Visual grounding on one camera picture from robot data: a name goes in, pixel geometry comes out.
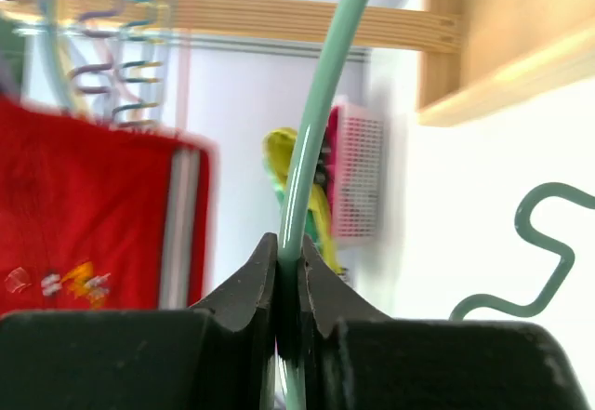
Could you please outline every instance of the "white wall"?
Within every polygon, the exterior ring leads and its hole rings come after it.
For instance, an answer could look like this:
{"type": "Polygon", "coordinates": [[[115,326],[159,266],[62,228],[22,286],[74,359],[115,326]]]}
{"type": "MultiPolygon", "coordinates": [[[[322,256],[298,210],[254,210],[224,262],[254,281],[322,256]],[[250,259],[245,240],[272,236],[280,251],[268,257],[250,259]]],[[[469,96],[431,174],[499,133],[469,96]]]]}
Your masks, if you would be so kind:
{"type": "MultiPolygon", "coordinates": [[[[55,104],[40,39],[32,37],[29,97],[55,104]]],[[[88,43],[77,42],[85,55],[88,43]]],[[[174,124],[178,52],[172,51],[165,122],[174,124]]],[[[211,289],[244,264],[266,231],[279,231],[280,206],[262,163],[261,142],[280,126],[298,127],[317,60],[194,49],[189,130],[215,141],[219,180],[211,289]]],[[[362,101],[363,65],[348,63],[337,93],[362,101]]],[[[340,260],[348,267],[352,258],[340,260]]]]}
{"type": "MultiPolygon", "coordinates": [[[[421,0],[410,0],[406,8],[419,7],[421,0]]],[[[372,61],[369,101],[391,119],[392,196],[374,260],[384,293],[364,287],[364,294],[395,316],[416,319],[448,318],[474,293],[533,301],[558,260],[516,234],[515,210],[543,182],[595,194],[595,80],[464,126],[428,128],[415,124],[417,53],[376,50],[372,61]]],[[[548,308],[530,320],[561,342],[593,405],[595,212],[551,199],[533,223],[570,245],[576,264],[548,308]]],[[[368,272],[364,286],[373,278],[368,272]]],[[[510,320],[491,310],[469,318],[510,320]]]]}

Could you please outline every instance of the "mesh basket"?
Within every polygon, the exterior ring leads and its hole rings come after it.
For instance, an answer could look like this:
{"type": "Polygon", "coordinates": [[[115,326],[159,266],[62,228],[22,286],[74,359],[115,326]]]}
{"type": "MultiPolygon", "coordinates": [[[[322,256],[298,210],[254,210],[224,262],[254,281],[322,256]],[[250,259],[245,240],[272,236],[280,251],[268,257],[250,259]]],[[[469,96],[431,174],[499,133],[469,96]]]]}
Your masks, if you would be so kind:
{"type": "Polygon", "coordinates": [[[376,235],[383,121],[346,101],[339,104],[333,236],[360,245],[376,235]]]}

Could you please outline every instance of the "yellow fabric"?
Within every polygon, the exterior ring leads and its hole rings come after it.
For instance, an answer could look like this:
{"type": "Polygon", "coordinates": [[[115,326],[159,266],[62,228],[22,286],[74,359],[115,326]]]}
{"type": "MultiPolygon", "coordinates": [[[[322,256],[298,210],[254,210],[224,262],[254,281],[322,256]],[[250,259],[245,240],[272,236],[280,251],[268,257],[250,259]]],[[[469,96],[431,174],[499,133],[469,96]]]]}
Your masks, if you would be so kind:
{"type": "MultiPolygon", "coordinates": [[[[265,151],[268,155],[274,176],[285,189],[291,161],[291,153],[296,143],[297,131],[292,128],[279,128],[265,138],[265,151]]],[[[314,184],[308,202],[308,209],[314,216],[316,231],[323,247],[323,260],[335,273],[343,270],[337,262],[337,250],[331,236],[331,214],[324,190],[314,184]]]]}

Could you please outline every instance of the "wooden frame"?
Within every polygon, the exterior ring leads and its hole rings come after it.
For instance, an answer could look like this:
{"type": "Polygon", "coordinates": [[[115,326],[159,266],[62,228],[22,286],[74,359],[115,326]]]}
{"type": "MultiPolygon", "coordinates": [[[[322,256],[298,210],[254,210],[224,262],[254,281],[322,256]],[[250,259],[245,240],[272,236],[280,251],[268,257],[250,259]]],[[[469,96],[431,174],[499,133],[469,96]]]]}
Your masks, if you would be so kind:
{"type": "MultiPolygon", "coordinates": [[[[72,24],[82,11],[115,2],[59,0],[58,21],[72,24]]],[[[298,0],[175,2],[177,30],[319,43],[335,10],[333,4],[298,0]]],[[[0,9],[16,20],[41,19],[32,2],[2,2],[0,9]]],[[[426,0],[426,9],[369,7],[354,42],[423,52],[422,125],[461,124],[595,75],[595,0],[426,0]]],[[[99,26],[145,15],[146,7],[129,6],[99,26]]],[[[164,18],[147,29],[163,28],[164,18]]]]}

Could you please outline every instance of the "hanger hook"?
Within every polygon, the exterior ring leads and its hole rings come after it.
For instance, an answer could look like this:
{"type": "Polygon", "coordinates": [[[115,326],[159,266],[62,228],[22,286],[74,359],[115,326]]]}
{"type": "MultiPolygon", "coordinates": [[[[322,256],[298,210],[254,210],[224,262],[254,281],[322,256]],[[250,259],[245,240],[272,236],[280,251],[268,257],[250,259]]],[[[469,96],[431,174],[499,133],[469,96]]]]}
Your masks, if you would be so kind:
{"type": "Polygon", "coordinates": [[[463,320],[467,314],[478,308],[491,308],[508,315],[529,318],[538,315],[548,306],[575,264],[575,252],[570,246],[541,233],[531,224],[531,214],[536,206],[544,199],[552,197],[565,199],[590,210],[595,209],[595,196],[560,182],[541,184],[522,199],[514,219],[517,233],[530,245],[536,245],[560,256],[558,266],[546,281],[537,298],[528,305],[518,305],[488,294],[476,294],[459,302],[450,314],[450,320],[463,320]]]}

